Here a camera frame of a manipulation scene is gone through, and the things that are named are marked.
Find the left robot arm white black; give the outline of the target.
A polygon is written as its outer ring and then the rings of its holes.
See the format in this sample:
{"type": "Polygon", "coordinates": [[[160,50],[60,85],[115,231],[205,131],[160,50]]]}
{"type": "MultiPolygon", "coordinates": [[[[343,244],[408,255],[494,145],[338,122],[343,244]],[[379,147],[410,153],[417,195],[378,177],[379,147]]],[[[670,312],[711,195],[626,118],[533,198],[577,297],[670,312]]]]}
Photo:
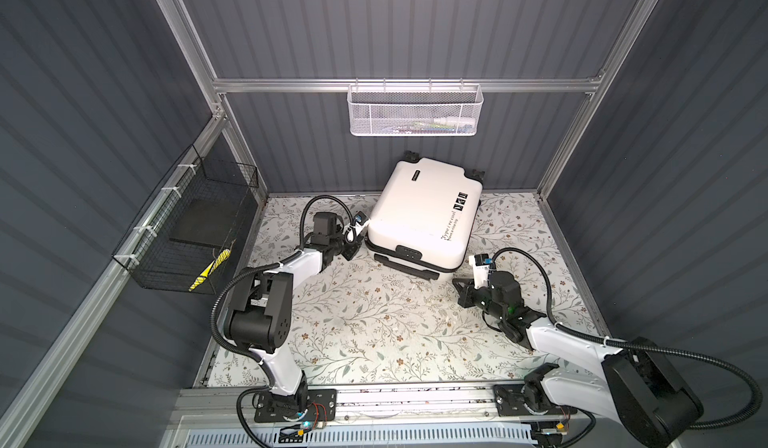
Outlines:
{"type": "Polygon", "coordinates": [[[287,258],[242,270],[227,293],[226,313],[212,315],[219,345],[255,361],[267,375],[269,392],[297,398],[306,376],[285,347],[292,322],[293,294],[333,260],[351,260],[359,251],[370,218],[359,211],[344,225],[332,212],[318,212],[304,245],[287,258]]]}

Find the white ventilation grille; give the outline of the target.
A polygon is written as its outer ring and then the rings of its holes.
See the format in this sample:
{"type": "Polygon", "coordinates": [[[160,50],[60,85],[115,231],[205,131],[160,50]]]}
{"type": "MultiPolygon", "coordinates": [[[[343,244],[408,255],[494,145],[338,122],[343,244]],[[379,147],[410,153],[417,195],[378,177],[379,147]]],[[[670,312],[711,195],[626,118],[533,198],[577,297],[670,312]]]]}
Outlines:
{"type": "Polygon", "coordinates": [[[448,445],[514,445],[533,447],[528,425],[505,423],[400,424],[332,426],[298,439],[280,437],[279,430],[258,429],[256,435],[269,447],[415,447],[448,445]]]}

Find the black pad in basket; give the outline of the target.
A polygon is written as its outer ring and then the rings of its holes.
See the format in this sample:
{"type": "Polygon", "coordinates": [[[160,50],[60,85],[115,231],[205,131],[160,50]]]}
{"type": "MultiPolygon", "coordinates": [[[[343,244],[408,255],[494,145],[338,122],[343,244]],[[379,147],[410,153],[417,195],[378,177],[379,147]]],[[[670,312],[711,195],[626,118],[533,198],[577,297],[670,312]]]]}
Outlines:
{"type": "Polygon", "coordinates": [[[219,248],[227,241],[238,205],[221,200],[193,199],[170,232],[174,242],[219,248]]]}

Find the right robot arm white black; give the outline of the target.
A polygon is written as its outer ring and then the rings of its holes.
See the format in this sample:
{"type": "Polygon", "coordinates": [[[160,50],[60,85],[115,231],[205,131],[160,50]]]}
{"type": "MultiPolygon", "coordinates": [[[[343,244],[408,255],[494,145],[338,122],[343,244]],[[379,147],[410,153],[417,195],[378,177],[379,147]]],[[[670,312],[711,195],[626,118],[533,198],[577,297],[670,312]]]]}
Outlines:
{"type": "Polygon", "coordinates": [[[646,447],[665,447],[704,413],[702,402],[660,353],[610,347],[565,332],[543,312],[526,306],[508,272],[455,278],[463,308],[477,308],[489,326],[513,344],[556,356],[528,373],[522,388],[498,397],[533,415],[557,408],[608,418],[646,447]]]}

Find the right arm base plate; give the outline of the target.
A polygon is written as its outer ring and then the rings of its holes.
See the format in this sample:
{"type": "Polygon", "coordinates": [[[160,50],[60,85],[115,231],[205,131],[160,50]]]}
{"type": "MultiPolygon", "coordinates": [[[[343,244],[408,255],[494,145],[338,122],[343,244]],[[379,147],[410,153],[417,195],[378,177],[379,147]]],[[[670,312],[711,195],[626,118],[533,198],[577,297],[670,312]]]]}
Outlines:
{"type": "Polygon", "coordinates": [[[577,413],[573,407],[554,404],[542,388],[530,383],[496,384],[492,391],[500,416],[564,415],[569,418],[577,413]]]}

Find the yellow black striped item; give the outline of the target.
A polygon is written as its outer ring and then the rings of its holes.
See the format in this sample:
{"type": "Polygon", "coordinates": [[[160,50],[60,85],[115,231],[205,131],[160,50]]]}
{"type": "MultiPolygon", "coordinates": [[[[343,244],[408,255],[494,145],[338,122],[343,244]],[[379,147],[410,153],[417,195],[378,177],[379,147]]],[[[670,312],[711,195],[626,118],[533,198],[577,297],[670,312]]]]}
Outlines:
{"type": "Polygon", "coordinates": [[[230,248],[222,250],[211,261],[211,263],[195,278],[195,280],[189,286],[188,291],[192,292],[198,286],[200,286],[204,282],[206,282],[209,279],[209,277],[218,269],[218,267],[221,266],[224,262],[226,262],[229,259],[230,255],[231,255],[231,249],[230,248]]]}

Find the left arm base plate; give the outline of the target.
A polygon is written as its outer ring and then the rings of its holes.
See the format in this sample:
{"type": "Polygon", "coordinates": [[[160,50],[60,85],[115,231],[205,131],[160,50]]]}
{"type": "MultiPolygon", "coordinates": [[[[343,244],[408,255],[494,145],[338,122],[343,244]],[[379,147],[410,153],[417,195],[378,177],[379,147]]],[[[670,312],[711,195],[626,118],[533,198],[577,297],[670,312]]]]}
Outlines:
{"type": "Polygon", "coordinates": [[[313,389],[292,396],[257,393],[251,402],[255,409],[253,420],[256,423],[333,421],[337,394],[334,389],[313,389]]]}

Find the floral table mat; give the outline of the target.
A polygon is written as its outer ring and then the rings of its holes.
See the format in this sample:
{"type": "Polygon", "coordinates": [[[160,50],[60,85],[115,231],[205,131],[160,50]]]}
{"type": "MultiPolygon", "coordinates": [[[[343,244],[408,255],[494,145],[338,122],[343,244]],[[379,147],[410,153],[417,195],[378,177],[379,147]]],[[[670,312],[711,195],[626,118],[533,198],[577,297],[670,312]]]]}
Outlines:
{"type": "MultiPolygon", "coordinates": [[[[576,269],[554,218],[532,193],[486,193],[471,253],[499,253],[525,302],[553,303],[556,318],[584,332],[607,325],[576,269]]],[[[505,380],[547,361],[458,305],[449,278],[427,281],[377,262],[361,249],[335,259],[297,287],[286,347],[315,385],[505,380]]]]}

